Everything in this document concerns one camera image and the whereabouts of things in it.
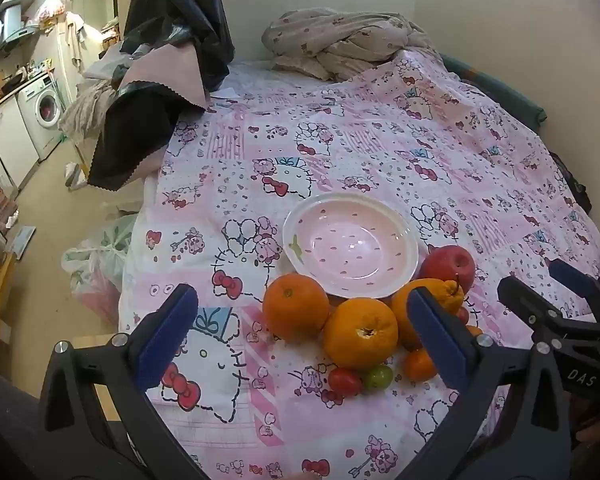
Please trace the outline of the white washing machine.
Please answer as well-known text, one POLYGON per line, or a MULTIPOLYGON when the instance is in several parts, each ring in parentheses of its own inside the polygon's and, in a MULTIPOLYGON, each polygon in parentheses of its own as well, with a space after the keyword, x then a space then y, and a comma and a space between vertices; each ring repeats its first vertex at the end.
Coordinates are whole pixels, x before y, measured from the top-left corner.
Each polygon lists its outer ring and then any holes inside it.
POLYGON ((18 107, 30 139, 42 162, 61 141, 59 122, 64 112, 60 93, 52 74, 41 74, 16 94, 18 107))

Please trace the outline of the large orange with navel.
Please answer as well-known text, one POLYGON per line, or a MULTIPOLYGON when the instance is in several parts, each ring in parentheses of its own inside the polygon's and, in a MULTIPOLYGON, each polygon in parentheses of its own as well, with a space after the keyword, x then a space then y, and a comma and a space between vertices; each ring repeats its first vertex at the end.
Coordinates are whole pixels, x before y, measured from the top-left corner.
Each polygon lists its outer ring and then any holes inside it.
POLYGON ((399 343, 399 325, 392 310, 370 298, 343 301, 326 322, 322 347, 338 367, 370 370, 390 358, 399 343))

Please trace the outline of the pink hello kitty bedspread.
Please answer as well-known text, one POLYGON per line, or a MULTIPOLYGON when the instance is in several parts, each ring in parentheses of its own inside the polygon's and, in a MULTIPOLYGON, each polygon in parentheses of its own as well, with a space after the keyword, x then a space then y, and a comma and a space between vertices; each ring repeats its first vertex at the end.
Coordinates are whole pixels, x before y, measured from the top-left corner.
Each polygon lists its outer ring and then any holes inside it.
POLYGON ((401 373, 384 391, 344 398, 316 342, 268 332, 266 289, 293 256, 313 256, 284 222, 328 192, 380 200, 426 247, 467 249, 470 322, 499 344, 530 342, 496 298, 507 275, 568 318, 592 316, 547 265, 600 275, 594 222, 539 136, 429 55, 404 51, 340 84, 226 88, 207 114, 180 118, 146 185, 119 308, 132 330, 175 286, 196 289, 196 320, 149 397, 213 479, 392 479, 455 401, 440 379, 401 373))

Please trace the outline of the green cherry tomato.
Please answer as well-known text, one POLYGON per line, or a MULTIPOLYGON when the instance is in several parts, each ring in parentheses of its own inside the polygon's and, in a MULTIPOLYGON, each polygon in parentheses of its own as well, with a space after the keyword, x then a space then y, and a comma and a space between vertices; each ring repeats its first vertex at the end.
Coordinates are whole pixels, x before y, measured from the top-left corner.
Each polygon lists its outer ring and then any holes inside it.
POLYGON ((363 376, 363 385, 368 392, 384 391, 392 381, 393 370, 385 364, 371 368, 363 376))

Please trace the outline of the small mandarin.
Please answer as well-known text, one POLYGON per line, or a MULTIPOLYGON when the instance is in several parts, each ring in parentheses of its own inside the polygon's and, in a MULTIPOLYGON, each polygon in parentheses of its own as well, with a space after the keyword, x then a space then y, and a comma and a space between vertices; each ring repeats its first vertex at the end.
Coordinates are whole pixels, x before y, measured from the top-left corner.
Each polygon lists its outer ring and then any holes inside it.
POLYGON ((407 352, 402 370, 410 382, 426 382, 438 374, 437 367, 425 348, 407 352))

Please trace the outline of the crumpled beige floral blanket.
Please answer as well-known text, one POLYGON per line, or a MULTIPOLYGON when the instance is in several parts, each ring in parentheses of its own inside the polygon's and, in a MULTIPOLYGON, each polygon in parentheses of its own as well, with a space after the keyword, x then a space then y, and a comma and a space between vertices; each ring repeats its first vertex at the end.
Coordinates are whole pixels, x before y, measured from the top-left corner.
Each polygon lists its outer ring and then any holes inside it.
POLYGON ((262 44, 274 66, 322 81, 344 81, 403 50, 440 54, 419 26, 399 13, 289 11, 272 22, 262 44))

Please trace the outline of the black and pink cloth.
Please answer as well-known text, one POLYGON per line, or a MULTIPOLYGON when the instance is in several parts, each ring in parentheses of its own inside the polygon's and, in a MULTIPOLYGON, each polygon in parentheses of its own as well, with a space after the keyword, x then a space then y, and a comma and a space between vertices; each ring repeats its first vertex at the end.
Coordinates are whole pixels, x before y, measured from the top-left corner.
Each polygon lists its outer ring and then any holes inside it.
POLYGON ((114 71, 87 179, 108 191, 161 166, 178 118, 206 110, 235 49, 222 0, 131 0, 121 51, 131 63, 114 71))

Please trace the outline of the small red tomato behind finger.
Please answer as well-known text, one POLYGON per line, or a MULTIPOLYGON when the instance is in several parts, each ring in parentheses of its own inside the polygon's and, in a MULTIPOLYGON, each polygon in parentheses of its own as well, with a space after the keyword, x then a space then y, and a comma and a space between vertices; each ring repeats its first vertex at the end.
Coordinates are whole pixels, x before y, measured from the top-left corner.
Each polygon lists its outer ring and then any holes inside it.
POLYGON ((469 321, 469 313, 464 307, 460 307, 460 310, 457 311, 456 316, 465 324, 468 324, 469 321))

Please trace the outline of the white kitchen cabinet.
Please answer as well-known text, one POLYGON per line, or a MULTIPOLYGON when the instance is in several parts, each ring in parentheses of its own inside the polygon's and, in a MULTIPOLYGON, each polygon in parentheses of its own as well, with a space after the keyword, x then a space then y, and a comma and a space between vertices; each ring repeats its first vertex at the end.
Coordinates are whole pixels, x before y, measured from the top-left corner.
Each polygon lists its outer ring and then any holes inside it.
POLYGON ((14 96, 0 104, 0 159, 17 190, 38 164, 38 152, 14 96))

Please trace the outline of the white plastic bag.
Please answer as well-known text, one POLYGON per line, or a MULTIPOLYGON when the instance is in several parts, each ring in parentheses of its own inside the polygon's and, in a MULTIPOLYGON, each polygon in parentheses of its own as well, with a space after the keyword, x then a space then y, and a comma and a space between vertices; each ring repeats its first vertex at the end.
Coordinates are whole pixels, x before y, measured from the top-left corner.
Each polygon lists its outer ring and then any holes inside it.
POLYGON ((105 222, 60 259, 72 296, 112 325, 119 322, 123 270, 136 218, 129 214, 105 222))

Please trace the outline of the red cherry tomato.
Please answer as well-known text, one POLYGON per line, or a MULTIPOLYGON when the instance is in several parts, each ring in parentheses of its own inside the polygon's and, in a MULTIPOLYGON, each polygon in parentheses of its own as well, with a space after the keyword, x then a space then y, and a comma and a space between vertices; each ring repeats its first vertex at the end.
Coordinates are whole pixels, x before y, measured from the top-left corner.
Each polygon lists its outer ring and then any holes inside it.
POLYGON ((364 389, 361 378, 359 378, 357 374, 342 367, 331 370, 327 380, 330 390, 344 398, 347 396, 357 396, 364 389))

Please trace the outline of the red apple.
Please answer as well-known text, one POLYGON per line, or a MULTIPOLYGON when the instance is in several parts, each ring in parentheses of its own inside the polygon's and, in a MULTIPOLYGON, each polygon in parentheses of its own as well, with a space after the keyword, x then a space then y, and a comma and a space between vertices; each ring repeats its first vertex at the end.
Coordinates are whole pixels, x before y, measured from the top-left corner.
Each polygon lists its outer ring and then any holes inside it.
POLYGON ((476 264, 463 247, 448 245, 434 248, 420 266, 420 278, 456 281, 467 294, 474 284, 476 264))

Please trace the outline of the round orange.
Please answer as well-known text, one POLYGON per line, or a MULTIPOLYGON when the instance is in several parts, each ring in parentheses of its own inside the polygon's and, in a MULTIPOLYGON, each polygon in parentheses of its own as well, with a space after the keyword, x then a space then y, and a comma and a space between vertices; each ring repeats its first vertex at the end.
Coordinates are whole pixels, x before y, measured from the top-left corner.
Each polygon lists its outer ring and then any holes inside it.
POLYGON ((295 344, 318 337, 329 318, 330 303, 317 281, 291 273, 268 285, 262 313, 266 327, 274 336, 295 344))

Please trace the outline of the pink strawberry bowl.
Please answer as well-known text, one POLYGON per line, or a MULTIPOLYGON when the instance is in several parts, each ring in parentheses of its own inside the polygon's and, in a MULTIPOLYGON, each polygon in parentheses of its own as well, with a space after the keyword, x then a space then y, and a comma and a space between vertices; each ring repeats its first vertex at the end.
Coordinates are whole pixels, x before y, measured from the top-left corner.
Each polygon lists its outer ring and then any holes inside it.
POLYGON ((419 268, 418 237, 408 222, 362 194, 307 198, 288 214, 282 237, 294 270, 340 298, 387 298, 419 268))

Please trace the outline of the bumpy necked orange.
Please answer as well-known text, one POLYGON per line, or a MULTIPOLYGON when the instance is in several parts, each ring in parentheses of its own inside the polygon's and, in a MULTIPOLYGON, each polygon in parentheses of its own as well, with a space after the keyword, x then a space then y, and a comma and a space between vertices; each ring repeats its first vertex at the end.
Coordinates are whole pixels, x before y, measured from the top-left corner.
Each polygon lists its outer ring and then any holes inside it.
POLYGON ((390 308, 396 316, 399 337, 402 346, 408 350, 417 350, 422 346, 412 322, 408 318, 408 295, 412 290, 425 287, 438 304, 451 314, 457 314, 465 298, 464 289, 457 281, 442 281, 437 278, 419 278, 401 287, 390 298, 390 308))

